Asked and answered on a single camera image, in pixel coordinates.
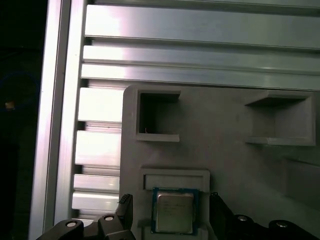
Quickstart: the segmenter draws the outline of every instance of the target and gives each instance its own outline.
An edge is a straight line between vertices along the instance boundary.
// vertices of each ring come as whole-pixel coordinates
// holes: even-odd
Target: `gray 3d-printed tray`
[[[138,240],[215,239],[209,193],[267,226],[320,237],[320,94],[133,85],[123,96],[120,195],[133,195]],[[199,189],[198,234],[151,233],[152,189]]]

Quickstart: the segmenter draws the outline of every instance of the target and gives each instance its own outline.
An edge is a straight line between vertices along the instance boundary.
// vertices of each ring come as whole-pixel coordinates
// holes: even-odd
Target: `metal slat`
[[[84,227],[89,226],[93,222],[93,220],[91,219],[81,219],[81,218],[74,218],[74,219],[82,221]]]
[[[94,165],[83,165],[82,166],[83,174],[92,174],[92,175],[103,175],[103,176],[120,176],[119,168],[109,168],[104,166],[94,166]]]
[[[69,17],[69,1],[48,1],[29,240],[37,239],[54,224]]]
[[[85,79],[119,79],[230,87],[320,90],[318,76],[230,70],[85,63],[82,65],[81,76]]]
[[[54,223],[71,217],[86,0],[71,1]]]
[[[96,4],[128,4],[127,0],[95,0]],[[143,6],[198,6],[198,5],[216,5],[222,4],[227,7],[229,5],[240,5],[242,9],[255,7],[265,9],[269,6],[276,8],[320,8],[319,0],[135,0],[135,5]]]
[[[75,164],[120,166],[121,134],[78,131]]]
[[[119,193],[119,177],[75,174],[73,188],[76,191]]]
[[[114,212],[117,209],[117,193],[75,191],[72,198],[73,209],[101,210]]]
[[[88,5],[86,18],[87,37],[320,48],[314,17]]]
[[[191,48],[168,45],[86,45],[86,63],[131,64],[273,73],[320,74],[320,58],[288,53],[243,52],[234,49]]]
[[[79,97],[79,121],[122,121],[123,89],[82,87]]]

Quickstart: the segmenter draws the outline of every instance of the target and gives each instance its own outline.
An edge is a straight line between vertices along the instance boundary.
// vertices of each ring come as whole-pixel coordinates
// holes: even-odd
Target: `metal frame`
[[[86,0],[71,3],[54,224],[71,216],[86,5]]]
[[[30,240],[54,223],[70,1],[49,0],[30,212]]]

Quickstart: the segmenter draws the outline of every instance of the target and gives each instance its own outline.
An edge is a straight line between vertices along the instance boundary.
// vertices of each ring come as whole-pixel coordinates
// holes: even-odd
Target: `screw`
[[[248,220],[248,218],[246,218],[245,216],[238,216],[238,219],[241,221],[241,222],[245,222]]]
[[[105,218],[104,218],[104,220],[106,220],[106,221],[111,221],[111,220],[113,220],[114,219],[114,216],[106,216]]]
[[[74,221],[70,221],[70,222],[68,222],[67,224],[66,224],[66,226],[67,227],[74,227],[75,225],[77,225],[77,223],[76,222],[74,222]]]
[[[281,222],[281,221],[277,222],[276,224],[277,224],[280,228],[286,228],[286,227],[288,227],[287,224],[285,224],[284,222]]]

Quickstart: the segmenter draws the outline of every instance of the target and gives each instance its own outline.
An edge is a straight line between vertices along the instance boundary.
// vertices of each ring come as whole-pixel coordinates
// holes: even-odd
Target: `rectangular cutout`
[[[140,181],[139,185],[142,190],[180,188],[210,192],[210,172],[208,170],[141,168]]]
[[[252,136],[247,143],[315,145],[315,109],[311,93],[263,91],[246,105],[252,113]]]
[[[170,124],[170,113],[180,91],[145,89],[137,92],[136,139],[153,142],[179,142]]]

